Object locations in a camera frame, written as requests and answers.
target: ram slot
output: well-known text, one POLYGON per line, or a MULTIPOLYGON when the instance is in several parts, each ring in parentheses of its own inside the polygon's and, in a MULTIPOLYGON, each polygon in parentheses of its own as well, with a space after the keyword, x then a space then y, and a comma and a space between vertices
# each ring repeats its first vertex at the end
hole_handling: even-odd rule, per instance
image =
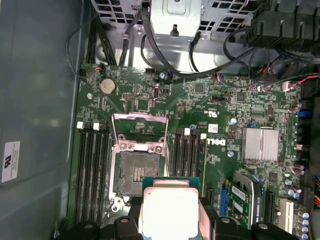
POLYGON ((193 135, 193 153, 191 159, 190 177, 199 176, 199 154, 200 154, 200 136, 193 135))
POLYGON ((82 220, 86 221, 89 219, 89 210, 90 210, 90 193, 91 193, 91 182, 92 182, 92 154, 93 154, 93 148, 95 144, 95 134, 93 132, 90 132, 88 134, 88 141, 86 148, 86 158, 85 158, 85 169, 84 169, 84 191, 83 191, 83 214, 82 214, 82 220))
POLYGON ((187 139, 186 142, 186 153, 184 157, 184 177, 190 177, 190 171, 191 171, 191 162, 193 157, 193 151, 194 151, 194 139, 191 135, 185 136, 187 139))
POLYGON ((99 191, 98 176, 100 169, 100 151, 101 151, 101 134, 96 133, 94 136, 95 143, 92 153, 92 184, 91 184, 91 200, 90 200, 90 211, 89 218, 90 221, 96 220, 96 207, 98 204, 97 192, 99 191))
POLYGON ((85 157, 85 151, 86 151, 87 135, 88 133, 85 131, 80 132, 74 223, 78 223, 82 219, 83 177, 84 177, 83 171, 84 171, 84 157, 85 157))
POLYGON ((176 133, 173 142, 173 164, 172 164, 172 175, 178 176, 179 171, 179 148, 180 148, 181 135, 176 133))
POLYGON ((98 178, 98 204, 96 222, 100 223, 103 219, 105 196, 106 196, 106 182, 107 182, 107 166, 108 166, 108 140, 109 133, 104 132, 101 135, 100 154, 99 154, 99 178, 98 178))
POLYGON ((186 159, 186 151, 188 147, 188 137, 182 136, 180 141, 180 148, 178 152, 179 162, 178 162, 178 175, 177 177, 185 176, 185 159, 186 159))

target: heatsink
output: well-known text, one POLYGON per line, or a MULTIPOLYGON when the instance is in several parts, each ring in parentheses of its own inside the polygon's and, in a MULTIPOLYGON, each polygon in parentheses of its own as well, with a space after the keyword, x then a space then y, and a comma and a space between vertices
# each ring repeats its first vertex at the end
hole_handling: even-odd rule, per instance
POLYGON ((279 131, 269 128, 244 128, 241 159, 257 162, 278 160, 279 131))

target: gray plastic panel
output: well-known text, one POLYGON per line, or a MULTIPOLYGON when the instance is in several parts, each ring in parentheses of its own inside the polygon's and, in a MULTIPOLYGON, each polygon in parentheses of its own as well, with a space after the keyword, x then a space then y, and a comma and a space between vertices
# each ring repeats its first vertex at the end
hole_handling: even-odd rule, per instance
MULTIPOLYGON (((17 178, 0 183, 1 240, 51 239, 66 217, 76 82, 64 46, 89 6, 1 1, 0 173, 5 143, 21 142, 17 178)), ((74 64, 84 43, 71 41, 74 64)))
MULTIPOLYGON (((101 17, 114 26, 131 22, 138 12, 141 0, 91 0, 101 17)), ((249 25, 259 0, 202 0, 199 30, 230 33, 249 25)))

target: label sticker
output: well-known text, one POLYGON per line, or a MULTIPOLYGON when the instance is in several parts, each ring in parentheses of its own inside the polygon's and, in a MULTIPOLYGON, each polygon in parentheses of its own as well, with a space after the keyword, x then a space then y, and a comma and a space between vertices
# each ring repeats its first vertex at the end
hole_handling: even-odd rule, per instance
POLYGON ((241 198, 243 201, 246 200, 246 194, 244 194, 242 191, 240 191, 235 186, 232 186, 232 192, 237 195, 239 198, 241 198))
POLYGON ((242 206, 240 206, 238 203, 233 202, 234 203, 234 207, 240 212, 243 213, 244 209, 242 208, 242 206))
POLYGON ((218 124, 208 124, 208 133, 217 134, 219 126, 218 124))
POLYGON ((3 167, 1 182, 7 182, 18 176, 20 142, 6 142, 4 145, 3 167))

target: connector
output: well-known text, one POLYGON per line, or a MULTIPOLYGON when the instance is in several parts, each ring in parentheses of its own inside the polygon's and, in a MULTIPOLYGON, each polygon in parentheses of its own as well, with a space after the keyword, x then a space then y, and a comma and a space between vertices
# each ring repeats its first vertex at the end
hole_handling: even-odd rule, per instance
POLYGON ((279 228, 292 234, 294 224, 294 203, 285 198, 280 199, 280 212, 279 228))

